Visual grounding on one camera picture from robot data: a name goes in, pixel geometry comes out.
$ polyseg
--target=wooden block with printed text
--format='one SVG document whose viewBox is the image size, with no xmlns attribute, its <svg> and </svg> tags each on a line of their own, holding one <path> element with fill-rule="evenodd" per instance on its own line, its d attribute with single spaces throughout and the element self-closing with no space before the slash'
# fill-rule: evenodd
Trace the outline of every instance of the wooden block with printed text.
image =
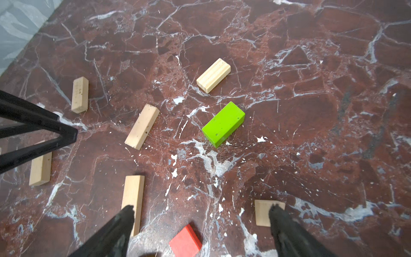
<svg viewBox="0 0 411 257">
<path fill-rule="evenodd" d="M 144 176 L 126 176 L 124 182 L 123 200 L 121 209 L 132 205 L 134 210 L 134 224 L 131 236 L 140 232 L 141 205 L 143 203 Z"/>
<path fill-rule="evenodd" d="M 72 111 L 81 113 L 88 109 L 88 80 L 85 77 L 73 81 Z"/>
<path fill-rule="evenodd" d="M 271 227 L 270 217 L 268 212 L 272 205 L 278 205 L 281 209 L 285 209 L 285 203 L 281 201 L 271 200 L 254 200 L 256 209 L 256 224 L 257 226 Z"/>
<path fill-rule="evenodd" d="M 52 152 L 31 161 L 29 185 L 43 185 L 50 181 Z"/>
<path fill-rule="evenodd" d="M 231 66 L 218 58 L 198 79 L 197 85 L 207 94 L 231 71 Z"/>
<path fill-rule="evenodd" d="M 146 104 L 124 143 L 140 150 L 159 113 L 159 109 Z"/>
</svg>

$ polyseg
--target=rectangular block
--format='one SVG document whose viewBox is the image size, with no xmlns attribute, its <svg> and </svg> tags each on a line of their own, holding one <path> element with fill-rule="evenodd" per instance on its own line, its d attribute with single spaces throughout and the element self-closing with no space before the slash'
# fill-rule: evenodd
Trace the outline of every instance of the rectangular block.
<svg viewBox="0 0 411 257">
<path fill-rule="evenodd" d="M 46 153 L 31 161 L 29 185 L 43 185 L 50 181 L 52 153 Z"/>
<path fill-rule="evenodd" d="M 272 205 L 278 205 L 281 209 L 285 209 L 285 203 L 281 201 L 271 200 L 254 200 L 256 210 L 256 224 L 257 226 L 271 227 L 270 217 L 268 212 Z"/>
<path fill-rule="evenodd" d="M 230 71 L 231 66 L 219 58 L 197 79 L 197 85 L 208 94 Z"/>
<path fill-rule="evenodd" d="M 229 102 L 201 130 L 215 148 L 219 147 L 244 121 L 245 113 Z"/>
<path fill-rule="evenodd" d="M 131 236 L 140 232 L 141 205 L 143 203 L 144 176 L 126 176 L 124 182 L 123 201 L 121 209 L 132 205 L 134 210 L 134 225 Z"/>
<path fill-rule="evenodd" d="M 140 150 L 159 113 L 159 109 L 146 104 L 124 143 Z"/>
<path fill-rule="evenodd" d="M 170 242 L 175 257 L 193 257 L 201 249 L 202 244 L 190 224 L 185 226 Z"/>
<path fill-rule="evenodd" d="M 88 80 L 85 77 L 73 81 L 72 111 L 80 113 L 88 109 Z"/>
</svg>

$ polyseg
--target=red block top face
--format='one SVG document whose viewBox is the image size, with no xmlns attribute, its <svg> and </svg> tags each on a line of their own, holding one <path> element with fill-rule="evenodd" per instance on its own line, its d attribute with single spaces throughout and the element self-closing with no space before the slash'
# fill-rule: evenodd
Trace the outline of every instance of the red block top face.
<svg viewBox="0 0 411 257">
<path fill-rule="evenodd" d="M 193 257 L 201 249 L 202 244 L 190 224 L 185 226 L 170 242 L 169 245 L 175 257 Z"/>
</svg>

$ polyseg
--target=green block top face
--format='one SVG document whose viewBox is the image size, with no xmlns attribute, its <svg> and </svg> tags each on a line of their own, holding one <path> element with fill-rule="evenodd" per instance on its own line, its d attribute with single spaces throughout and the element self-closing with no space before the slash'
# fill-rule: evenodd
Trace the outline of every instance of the green block top face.
<svg viewBox="0 0 411 257">
<path fill-rule="evenodd" d="M 201 130 L 215 148 L 219 147 L 244 121 L 245 113 L 229 102 Z"/>
</svg>

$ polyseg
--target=red marble surface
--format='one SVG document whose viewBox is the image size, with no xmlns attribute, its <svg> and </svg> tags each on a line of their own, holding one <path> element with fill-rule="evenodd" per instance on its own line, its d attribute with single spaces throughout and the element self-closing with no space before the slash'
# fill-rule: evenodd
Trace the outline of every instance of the red marble surface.
<svg viewBox="0 0 411 257">
<path fill-rule="evenodd" d="M 172 256 L 188 223 L 198 256 L 276 256 L 254 199 L 286 202 L 338 256 L 410 256 L 410 31 L 409 0 L 63 1 L 0 88 L 79 136 L 53 153 L 49 183 L 28 186 L 30 163 L 0 177 L 1 252 L 69 254 L 143 174 L 129 256 Z M 207 95 L 195 80 L 217 58 L 231 73 Z M 246 119 L 215 149 L 201 127 L 229 101 Z M 160 115 L 138 151 L 124 140 L 146 103 Z M 0 147 L 51 136 L 36 135 Z"/>
</svg>

